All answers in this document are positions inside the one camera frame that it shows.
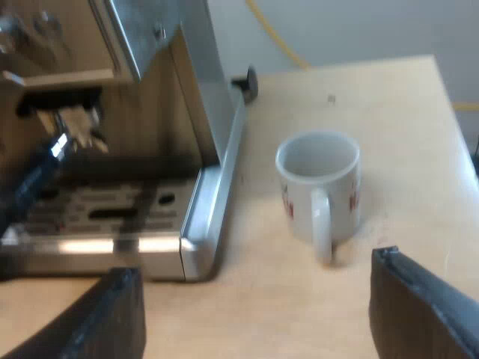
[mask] black object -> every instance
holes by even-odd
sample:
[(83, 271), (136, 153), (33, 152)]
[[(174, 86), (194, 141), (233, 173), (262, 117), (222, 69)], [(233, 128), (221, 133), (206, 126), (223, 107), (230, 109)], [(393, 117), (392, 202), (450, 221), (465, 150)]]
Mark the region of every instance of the black object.
[(58, 318), (2, 359), (140, 359), (146, 343), (138, 269), (112, 269)]
[(12, 223), (22, 221), (26, 217), (41, 190), (52, 180), (57, 169), (68, 157), (71, 152), (71, 143), (67, 134), (62, 136), (53, 138), (40, 146), (29, 159), (23, 173), (2, 189), (0, 194), (0, 237)]
[(250, 103), (257, 98), (257, 76), (253, 66), (248, 68), (246, 79), (233, 79), (231, 80), (231, 83), (241, 89), (242, 95), (245, 98), (245, 103)]
[(397, 247), (373, 250), (370, 329), (380, 358), (479, 358), (479, 305)]

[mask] light wood table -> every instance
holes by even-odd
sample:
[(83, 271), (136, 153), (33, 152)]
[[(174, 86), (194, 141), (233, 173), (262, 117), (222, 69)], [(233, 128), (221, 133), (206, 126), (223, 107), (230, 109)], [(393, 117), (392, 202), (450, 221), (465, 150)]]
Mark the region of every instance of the light wood table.
[[(364, 221), (323, 268), (287, 230), (277, 146), (336, 129), (363, 152)], [(402, 252), (479, 300), (479, 192), (431, 57), (260, 77), (209, 283), (146, 283), (145, 358), (373, 358), (370, 253)], [(0, 284), (0, 353), (43, 327), (93, 280)]]

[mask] stainless steel espresso machine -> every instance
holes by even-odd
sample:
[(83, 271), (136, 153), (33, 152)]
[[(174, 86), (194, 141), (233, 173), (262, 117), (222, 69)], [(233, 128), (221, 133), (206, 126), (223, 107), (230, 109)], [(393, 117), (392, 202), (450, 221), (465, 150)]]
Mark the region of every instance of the stainless steel espresso machine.
[(245, 109), (206, 0), (0, 11), (0, 274), (208, 278)]

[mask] portafilter handle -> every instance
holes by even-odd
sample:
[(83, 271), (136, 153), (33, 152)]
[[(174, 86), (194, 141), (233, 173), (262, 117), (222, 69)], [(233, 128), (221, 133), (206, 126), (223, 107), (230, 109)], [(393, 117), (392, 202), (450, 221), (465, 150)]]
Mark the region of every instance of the portafilter handle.
[(0, 237), (10, 225), (25, 218), (42, 189), (73, 151), (72, 143), (64, 132), (41, 146), (12, 190), (0, 197)]

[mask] metal panel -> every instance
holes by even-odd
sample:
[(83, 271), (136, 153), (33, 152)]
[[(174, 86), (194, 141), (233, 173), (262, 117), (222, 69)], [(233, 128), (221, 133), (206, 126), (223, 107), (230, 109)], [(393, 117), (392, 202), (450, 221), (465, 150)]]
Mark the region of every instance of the metal panel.
[[(36, 41), (55, 52), (55, 65), (48, 70), (21, 54), (4, 56), (2, 70), (20, 76), (113, 70), (114, 62), (88, 1), (9, 0), (2, 9), (5, 16), (15, 16)], [(35, 28), (40, 12), (54, 17), (61, 26), (61, 37), (43, 37)]]
[(108, 0), (107, 8), (132, 73), (143, 78), (155, 54), (170, 43), (180, 15), (176, 0)]
[(219, 61), (218, 49), (205, 0), (178, 0), (183, 14), (182, 30), (201, 92), (211, 133), (223, 164), (234, 118), (228, 84)]
[(236, 104), (236, 113), (224, 164), (202, 170), (201, 181), (195, 189), (190, 214), (182, 232), (181, 257), (186, 280), (208, 279), (214, 268), (245, 124), (242, 94), (237, 89), (231, 93)]

